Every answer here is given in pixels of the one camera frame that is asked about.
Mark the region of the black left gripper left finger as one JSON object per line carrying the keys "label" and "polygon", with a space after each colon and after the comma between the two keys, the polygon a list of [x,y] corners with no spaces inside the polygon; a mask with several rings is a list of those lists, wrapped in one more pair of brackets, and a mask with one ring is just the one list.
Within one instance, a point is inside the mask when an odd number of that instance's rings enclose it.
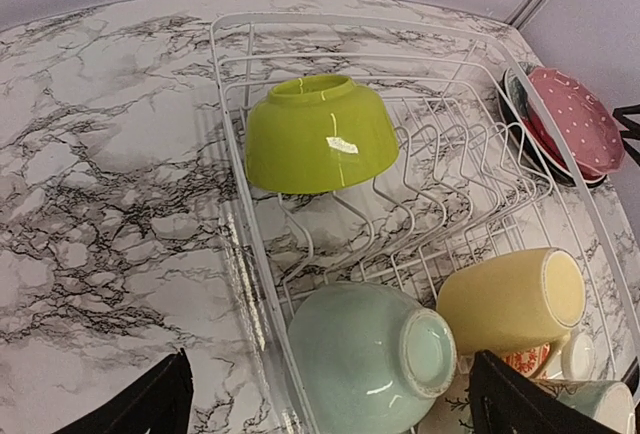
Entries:
{"label": "black left gripper left finger", "polygon": [[188,431],[194,396],[184,350],[170,354],[104,405],[59,429],[59,434]]}

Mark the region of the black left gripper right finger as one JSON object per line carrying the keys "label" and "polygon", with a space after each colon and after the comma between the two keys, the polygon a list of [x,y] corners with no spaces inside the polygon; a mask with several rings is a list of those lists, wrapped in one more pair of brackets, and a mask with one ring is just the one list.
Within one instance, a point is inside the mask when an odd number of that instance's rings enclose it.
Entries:
{"label": "black left gripper right finger", "polygon": [[606,433],[608,428],[537,387],[488,350],[474,355],[469,403],[476,433]]}

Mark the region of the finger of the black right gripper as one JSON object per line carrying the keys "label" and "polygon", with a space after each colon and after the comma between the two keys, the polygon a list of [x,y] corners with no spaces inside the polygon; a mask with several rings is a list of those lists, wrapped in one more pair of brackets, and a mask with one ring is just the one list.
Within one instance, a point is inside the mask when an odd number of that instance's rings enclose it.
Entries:
{"label": "finger of the black right gripper", "polygon": [[639,114],[639,104],[617,107],[613,110],[613,118],[624,127],[624,129],[620,131],[622,144],[626,153],[637,166],[640,166],[640,152],[630,144],[630,141],[640,140],[640,124],[632,119],[632,116],[638,116]]}

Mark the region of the pink polka dot plate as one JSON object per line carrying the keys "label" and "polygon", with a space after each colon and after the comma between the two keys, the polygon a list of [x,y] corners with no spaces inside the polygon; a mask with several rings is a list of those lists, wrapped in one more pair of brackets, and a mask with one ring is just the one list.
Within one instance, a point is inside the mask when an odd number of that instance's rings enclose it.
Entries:
{"label": "pink polka dot plate", "polygon": [[595,95],[553,68],[536,67],[528,78],[581,172],[591,178],[618,171],[625,157],[621,135],[612,115]]}

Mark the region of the black striped cream plate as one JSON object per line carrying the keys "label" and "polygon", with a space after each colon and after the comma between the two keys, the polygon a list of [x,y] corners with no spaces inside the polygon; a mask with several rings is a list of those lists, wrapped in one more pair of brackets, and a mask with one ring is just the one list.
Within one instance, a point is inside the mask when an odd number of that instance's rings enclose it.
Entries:
{"label": "black striped cream plate", "polygon": [[[502,75],[502,79],[499,81],[499,86],[504,92],[503,95],[497,93],[496,98],[499,102],[499,113],[505,124],[512,124],[518,122],[526,129],[527,127],[523,121],[523,108],[528,108],[528,94],[522,86],[520,80],[516,76],[515,72],[511,68],[507,68]],[[554,174],[549,166],[545,162],[544,156],[538,149],[538,145],[532,143],[526,135],[521,133],[521,130],[514,129],[510,132],[512,140],[518,147],[522,147],[522,156],[530,163],[533,164],[540,172],[547,167],[551,176],[559,184],[569,186],[563,183],[563,179]]]}

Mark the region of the red plate with teal flower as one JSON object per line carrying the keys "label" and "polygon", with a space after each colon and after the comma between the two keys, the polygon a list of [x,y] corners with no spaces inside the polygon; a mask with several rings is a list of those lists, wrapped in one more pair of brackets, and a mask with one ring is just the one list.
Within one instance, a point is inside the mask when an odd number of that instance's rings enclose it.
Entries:
{"label": "red plate with teal flower", "polygon": [[554,141],[549,138],[545,128],[536,114],[530,117],[527,107],[523,108],[523,121],[533,139],[538,145],[538,149],[544,156],[545,162],[549,169],[563,179],[563,183],[569,186],[575,186],[575,180],[569,171],[566,163],[562,159],[558,147]]}

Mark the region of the orange rimmed white bowl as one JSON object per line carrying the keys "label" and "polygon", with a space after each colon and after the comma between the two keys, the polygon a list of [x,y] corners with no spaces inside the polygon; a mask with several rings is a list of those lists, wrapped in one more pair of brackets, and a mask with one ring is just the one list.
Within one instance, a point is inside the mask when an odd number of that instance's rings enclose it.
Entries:
{"label": "orange rimmed white bowl", "polygon": [[503,360],[527,378],[584,381],[592,378],[595,346],[585,332],[574,331],[558,348],[549,343],[506,355]]}

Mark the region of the yellow mug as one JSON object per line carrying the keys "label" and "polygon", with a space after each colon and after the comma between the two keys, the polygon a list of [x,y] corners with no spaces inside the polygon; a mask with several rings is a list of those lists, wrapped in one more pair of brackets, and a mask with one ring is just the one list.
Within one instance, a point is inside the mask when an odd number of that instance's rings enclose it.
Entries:
{"label": "yellow mug", "polygon": [[559,248],[514,251],[451,274],[436,311],[461,355],[510,354],[553,343],[576,327],[586,288],[574,257]]}

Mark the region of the patterned cream mug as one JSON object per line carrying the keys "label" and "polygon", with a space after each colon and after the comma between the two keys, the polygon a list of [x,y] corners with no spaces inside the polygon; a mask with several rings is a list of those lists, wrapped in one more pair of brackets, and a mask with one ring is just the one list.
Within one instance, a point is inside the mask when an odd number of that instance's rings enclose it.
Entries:
{"label": "patterned cream mug", "polygon": [[[537,379],[534,384],[566,406],[618,433],[636,433],[635,404],[628,386],[620,381]],[[418,433],[474,433],[469,376],[454,378],[444,395],[418,424]]]}

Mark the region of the light blue bowl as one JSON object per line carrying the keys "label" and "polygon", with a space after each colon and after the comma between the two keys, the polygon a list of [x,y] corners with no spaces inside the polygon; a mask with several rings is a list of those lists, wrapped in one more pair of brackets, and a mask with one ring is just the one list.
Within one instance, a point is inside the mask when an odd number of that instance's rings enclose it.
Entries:
{"label": "light blue bowl", "polygon": [[319,288],[288,338],[321,433],[408,432],[449,388],[457,362],[439,314],[377,283]]}

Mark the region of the lime green bowl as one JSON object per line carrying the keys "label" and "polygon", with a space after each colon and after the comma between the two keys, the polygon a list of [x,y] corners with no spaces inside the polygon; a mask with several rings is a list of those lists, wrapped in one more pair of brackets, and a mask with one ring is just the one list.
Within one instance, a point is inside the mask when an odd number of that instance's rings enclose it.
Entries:
{"label": "lime green bowl", "polygon": [[283,82],[248,115],[245,172],[266,191],[319,194],[351,187],[383,173],[398,155],[382,98],[348,76]]}

